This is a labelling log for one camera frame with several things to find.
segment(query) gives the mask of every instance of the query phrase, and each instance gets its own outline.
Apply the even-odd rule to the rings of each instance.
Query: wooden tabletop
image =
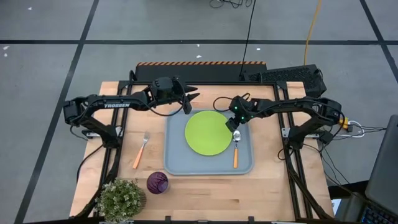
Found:
[[[117,86],[117,82],[103,82],[99,93],[115,95]],[[192,101],[192,107],[195,109],[212,108],[213,101],[218,96],[234,97],[247,92],[251,97],[275,100],[271,86],[197,87],[200,96]],[[143,88],[144,86],[133,86],[133,92]],[[288,83],[288,91],[291,99],[305,96],[301,82]],[[228,100],[220,100],[216,107],[227,108],[228,105]],[[156,110],[160,113],[169,113],[179,106],[179,104],[159,106]],[[112,112],[112,110],[99,110],[95,113],[95,118],[104,124],[109,124]],[[309,119],[309,115],[305,113],[293,113],[293,117],[296,125]],[[285,123],[289,126],[286,114]],[[249,125],[252,131],[254,167],[248,174],[177,176],[167,173],[163,166],[165,118],[150,111],[129,110],[118,177],[129,180],[137,178],[139,186],[147,195],[146,208],[133,219],[164,220],[165,216],[170,215],[172,220],[246,221],[248,216],[254,216],[256,221],[294,220],[285,162],[277,158],[278,151],[282,149],[277,115],[254,119]],[[138,169],[135,170],[132,165],[142,145],[145,131],[150,132],[150,139]],[[305,143],[317,147],[315,140],[308,139]],[[85,156],[99,145],[101,145],[100,139],[89,140]],[[81,168],[70,215],[80,212],[98,188],[104,152],[105,150],[97,152]],[[304,146],[302,161],[309,191],[323,209],[333,216],[319,153]],[[165,194],[154,195],[146,189],[146,180],[155,171],[164,172],[169,178],[170,189]],[[299,192],[301,216],[305,217],[302,194],[298,187],[297,192]]]

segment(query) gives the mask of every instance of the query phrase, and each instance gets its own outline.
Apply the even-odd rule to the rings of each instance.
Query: lime green plate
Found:
[[[185,127],[188,145],[204,156],[222,153],[232,140],[232,133],[225,125],[226,121],[227,118],[216,111],[196,113]]]

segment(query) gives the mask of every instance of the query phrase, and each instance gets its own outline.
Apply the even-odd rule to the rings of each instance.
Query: purple glass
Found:
[[[161,194],[167,190],[169,180],[162,172],[154,172],[148,177],[147,188],[150,193]]]

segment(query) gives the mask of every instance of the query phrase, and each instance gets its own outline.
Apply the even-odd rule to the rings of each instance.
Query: fork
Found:
[[[137,169],[138,163],[141,160],[142,151],[144,150],[144,146],[147,144],[148,140],[149,140],[149,132],[146,131],[144,134],[144,143],[142,144],[141,149],[139,150],[138,155],[136,157],[136,160],[134,161],[134,164],[132,165],[133,169]]]

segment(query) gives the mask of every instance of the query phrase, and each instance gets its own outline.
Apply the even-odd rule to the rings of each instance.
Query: potted plant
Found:
[[[145,192],[137,181],[116,179],[103,185],[101,196],[96,199],[96,209],[111,223],[125,222],[144,209]]]

